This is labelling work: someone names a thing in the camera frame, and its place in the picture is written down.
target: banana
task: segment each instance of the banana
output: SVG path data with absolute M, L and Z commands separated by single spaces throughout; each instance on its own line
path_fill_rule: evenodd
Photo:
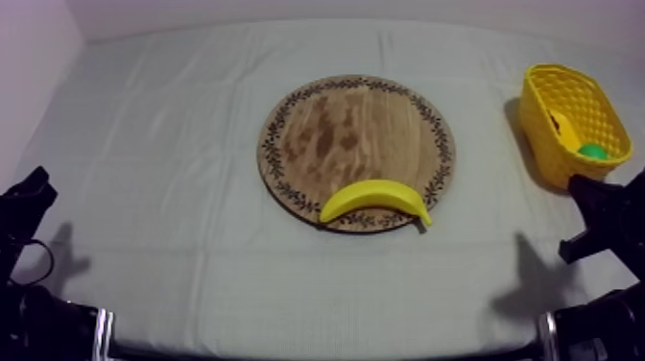
M 371 206 L 398 209 L 419 216 L 426 225 L 432 225 L 419 193 L 394 180 L 361 180 L 342 188 L 324 204 L 320 221 L 328 223 L 353 209 Z

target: yellow basket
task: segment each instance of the yellow basket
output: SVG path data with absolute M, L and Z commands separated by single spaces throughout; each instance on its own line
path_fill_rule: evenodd
M 537 64 L 526 71 L 519 119 L 540 173 L 559 188 L 566 189 L 574 174 L 602 180 L 632 156 L 632 142 L 600 86 L 563 65 Z M 608 158 L 578 153 L 589 143 Z

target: white wall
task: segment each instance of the white wall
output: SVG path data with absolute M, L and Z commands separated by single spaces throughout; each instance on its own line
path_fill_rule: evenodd
M 0 191 L 83 46 L 64 0 L 0 0 Z
M 291 18 L 453 22 L 645 58 L 645 0 L 68 0 L 92 40 L 197 24 Z

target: round wooden board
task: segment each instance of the round wooden board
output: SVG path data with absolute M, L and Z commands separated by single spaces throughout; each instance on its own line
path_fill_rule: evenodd
M 260 175 L 278 202 L 306 222 L 348 232 L 395 229 L 414 217 L 368 208 L 319 224 L 335 192 L 356 181 L 400 181 L 430 210 L 454 161 L 439 112 L 407 87 L 370 76 L 325 78 L 295 90 L 275 106 L 257 146 Z

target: gray tablecloth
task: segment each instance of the gray tablecloth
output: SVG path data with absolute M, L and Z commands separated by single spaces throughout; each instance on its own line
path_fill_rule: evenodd
M 645 164 L 645 73 L 549 39 L 382 20 L 218 26 L 95 44 L 56 93 L 17 180 L 42 164 L 60 192 L 38 232 L 50 287 L 113 310 L 117 338 L 225 355 L 371 358 L 518 345 L 546 310 L 634 282 L 610 253 L 565 267 L 583 229 L 514 132 L 524 70 L 596 78 Z M 456 146 L 425 234 L 350 236 L 287 214 L 256 169 L 272 107 L 318 78 L 368 74 L 424 95 Z M 17 277 L 33 275 L 36 251 Z

